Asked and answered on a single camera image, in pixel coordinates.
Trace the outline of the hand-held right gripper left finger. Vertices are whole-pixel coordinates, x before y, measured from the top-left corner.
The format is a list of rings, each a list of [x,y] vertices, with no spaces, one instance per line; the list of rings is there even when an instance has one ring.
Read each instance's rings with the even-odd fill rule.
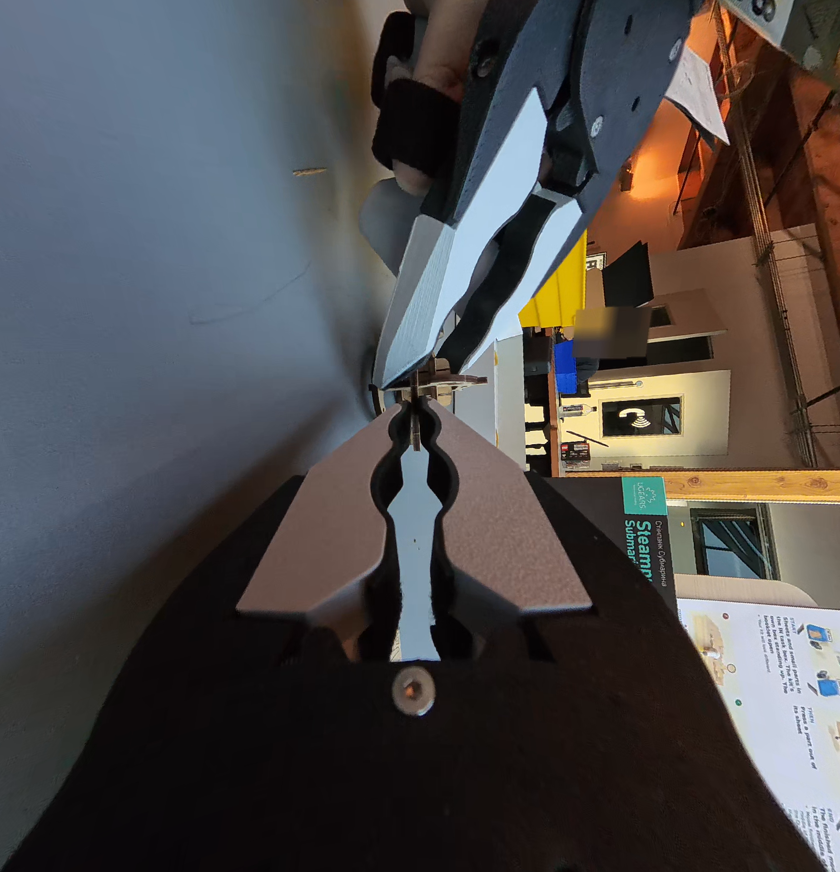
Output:
[[[402,612],[394,522],[403,405],[388,408],[305,475],[238,612],[332,630],[362,660],[390,660]]]

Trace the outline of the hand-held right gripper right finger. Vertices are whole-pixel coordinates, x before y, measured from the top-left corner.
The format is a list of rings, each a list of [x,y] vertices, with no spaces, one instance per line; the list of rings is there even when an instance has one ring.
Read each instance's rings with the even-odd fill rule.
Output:
[[[473,658],[501,628],[592,608],[523,469],[431,399],[427,455],[440,502],[429,570],[440,659]]]

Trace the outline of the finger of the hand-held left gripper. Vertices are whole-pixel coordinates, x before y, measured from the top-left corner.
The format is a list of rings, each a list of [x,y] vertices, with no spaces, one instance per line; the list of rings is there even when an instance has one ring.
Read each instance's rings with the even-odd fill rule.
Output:
[[[531,89],[462,217],[447,223],[420,213],[414,220],[374,361],[375,386],[400,380],[434,350],[484,248],[535,187],[546,123]]]
[[[467,372],[498,341],[521,335],[520,312],[566,258],[581,233],[577,201],[538,191],[499,232],[491,267],[473,290],[440,356],[452,372]]]

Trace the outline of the wooden model wheel assembly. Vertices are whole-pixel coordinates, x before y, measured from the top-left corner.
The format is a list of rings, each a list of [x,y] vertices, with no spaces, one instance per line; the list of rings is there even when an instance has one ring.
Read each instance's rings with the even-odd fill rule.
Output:
[[[380,388],[369,385],[373,410],[381,415],[386,409],[386,397],[393,394],[397,401],[411,401],[414,396],[435,399],[443,406],[449,406],[453,394],[471,386],[485,386],[489,378],[485,376],[461,375],[453,373],[443,357],[431,356],[410,374],[402,376],[390,387]]]

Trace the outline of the dark model kit box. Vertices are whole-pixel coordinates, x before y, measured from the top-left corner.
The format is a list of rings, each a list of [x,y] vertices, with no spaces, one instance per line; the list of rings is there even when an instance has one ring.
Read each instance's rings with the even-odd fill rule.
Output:
[[[627,555],[676,612],[664,479],[575,475],[547,482]]]

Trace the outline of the person's left hand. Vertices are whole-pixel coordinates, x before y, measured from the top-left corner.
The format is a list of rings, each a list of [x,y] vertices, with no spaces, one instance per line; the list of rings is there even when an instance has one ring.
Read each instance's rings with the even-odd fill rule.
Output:
[[[379,111],[374,158],[405,193],[423,197],[457,144],[484,1],[406,2],[386,19],[373,58]]]

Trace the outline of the black board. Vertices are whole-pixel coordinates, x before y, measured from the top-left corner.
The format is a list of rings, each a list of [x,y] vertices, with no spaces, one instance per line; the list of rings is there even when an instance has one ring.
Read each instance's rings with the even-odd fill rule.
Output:
[[[607,308],[639,308],[654,300],[647,243],[638,241],[601,271]]]

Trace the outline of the white box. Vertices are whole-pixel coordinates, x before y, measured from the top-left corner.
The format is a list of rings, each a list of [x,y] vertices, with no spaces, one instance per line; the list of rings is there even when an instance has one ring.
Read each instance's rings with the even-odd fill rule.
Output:
[[[467,373],[487,383],[456,392],[456,417],[525,470],[522,336],[491,343]]]

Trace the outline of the blue bin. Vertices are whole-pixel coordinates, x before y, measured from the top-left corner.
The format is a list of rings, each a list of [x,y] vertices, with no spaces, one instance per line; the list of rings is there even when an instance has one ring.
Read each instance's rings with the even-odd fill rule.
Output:
[[[587,396],[587,382],[598,370],[598,359],[577,357],[572,340],[554,345],[553,369],[558,394],[575,397]]]

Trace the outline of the phone sign panel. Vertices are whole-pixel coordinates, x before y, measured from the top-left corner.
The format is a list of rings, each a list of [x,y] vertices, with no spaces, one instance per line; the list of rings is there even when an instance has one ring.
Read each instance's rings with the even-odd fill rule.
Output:
[[[630,398],[602,403],[601,433],[606,438],[682,434],[682,398]]]

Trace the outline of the dark framed window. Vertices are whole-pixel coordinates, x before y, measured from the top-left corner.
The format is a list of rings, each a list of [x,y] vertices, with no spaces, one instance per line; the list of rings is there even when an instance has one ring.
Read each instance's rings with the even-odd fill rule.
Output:
[[[693,507],[689,517],[698,574],[780,579],[770,512],[764,505]]]

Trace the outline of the beige rounded panel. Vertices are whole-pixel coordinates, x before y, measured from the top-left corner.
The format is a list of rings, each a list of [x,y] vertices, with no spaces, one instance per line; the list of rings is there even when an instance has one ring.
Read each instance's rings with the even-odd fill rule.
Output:
[[[674,579],[678,598],[786,607],[819,607],[803,590],[777,580],[680,573],[676,573]]]

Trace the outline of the wooden beam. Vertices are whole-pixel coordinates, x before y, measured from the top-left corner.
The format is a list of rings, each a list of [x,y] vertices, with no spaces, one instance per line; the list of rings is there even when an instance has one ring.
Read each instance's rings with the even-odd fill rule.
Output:
[[[840,506],[840,468],[656,469],[569,472],[560,479],[661,477],[673,499]]]

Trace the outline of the white instruction sheet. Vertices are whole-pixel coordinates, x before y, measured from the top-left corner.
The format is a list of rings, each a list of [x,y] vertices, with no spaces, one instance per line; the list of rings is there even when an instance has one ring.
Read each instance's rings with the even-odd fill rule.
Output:
[[[677,608],[757,770],[840,871],[840,609],[685,597]]]

